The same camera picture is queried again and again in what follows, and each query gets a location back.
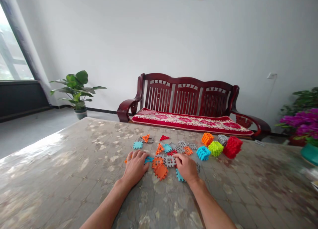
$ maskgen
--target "window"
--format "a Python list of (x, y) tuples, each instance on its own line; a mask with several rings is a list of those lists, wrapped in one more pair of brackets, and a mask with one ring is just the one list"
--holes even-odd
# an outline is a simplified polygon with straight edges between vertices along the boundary
[(30, 79), (34, 79), (33, 74), (0, 8), (0, 81)]

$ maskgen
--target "wooden bench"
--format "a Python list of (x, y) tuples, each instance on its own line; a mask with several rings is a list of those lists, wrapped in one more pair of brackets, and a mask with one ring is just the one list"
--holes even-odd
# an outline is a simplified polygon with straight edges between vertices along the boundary
[(184, 114), (193, 119), (197, 116), (212, 119), (232, 113), (236, 115), (237, 123), (245, 128), (254, 123), (257, 131), (252, 138), (263, 139), (271, 132), (269, 125), (257, 117), (239, 113), (236, 109), (238, 95), (239, 86), (222, 81), (203, 82), (191, 77), (172, 78), (162, 73), (143, 73), (138, 77), (135, 98), (123, 101), (117, 115), (121, 122), (129, 122), (129, 110), (136, 115), (139, 102), (140, 110), (145, 107), (153, 112)]

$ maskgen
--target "red wooden bench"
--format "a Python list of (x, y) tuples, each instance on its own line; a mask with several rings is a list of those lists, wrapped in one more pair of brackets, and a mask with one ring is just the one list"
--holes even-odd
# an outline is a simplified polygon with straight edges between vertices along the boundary
[[(238, 94), (239, 86), (222, 81), (203, 82), (191, 77), (143, 73), (138, 77), (135, 98), (123, 101), (117, 115), (121, 122), (129, 122), (131, 109), (132, 121), (136, 123), (263, 139), (271, 131), (269, 125), (257, 117), (239, 113)], [(240, 125), (229, 118), (231, 113)], [(257, 126), (256, 132), (245, 129), (252, 122)]]

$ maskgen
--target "electrical outlet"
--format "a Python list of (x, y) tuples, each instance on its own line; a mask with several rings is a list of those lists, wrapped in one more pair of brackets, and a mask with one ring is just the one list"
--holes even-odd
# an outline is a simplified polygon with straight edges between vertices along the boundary
[(277, 76), (277, 73), (271, 73), (271, 72), (270, 72), (270, 73), (268, 74), (267, 78), (268, 78), (268, 79), (274, 79), (276, 76)]

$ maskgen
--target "gray floor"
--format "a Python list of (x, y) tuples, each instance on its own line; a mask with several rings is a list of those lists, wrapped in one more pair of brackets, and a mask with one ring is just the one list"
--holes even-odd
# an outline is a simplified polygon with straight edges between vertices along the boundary
[[(88, 111), (88, 116), (119, 121), (116, 114)], [(0, 123), (0, 159), (77, 122), (71, 108), (51, 109)], [(282, 144), (285, 138), (268, 136), (263, 142)]]

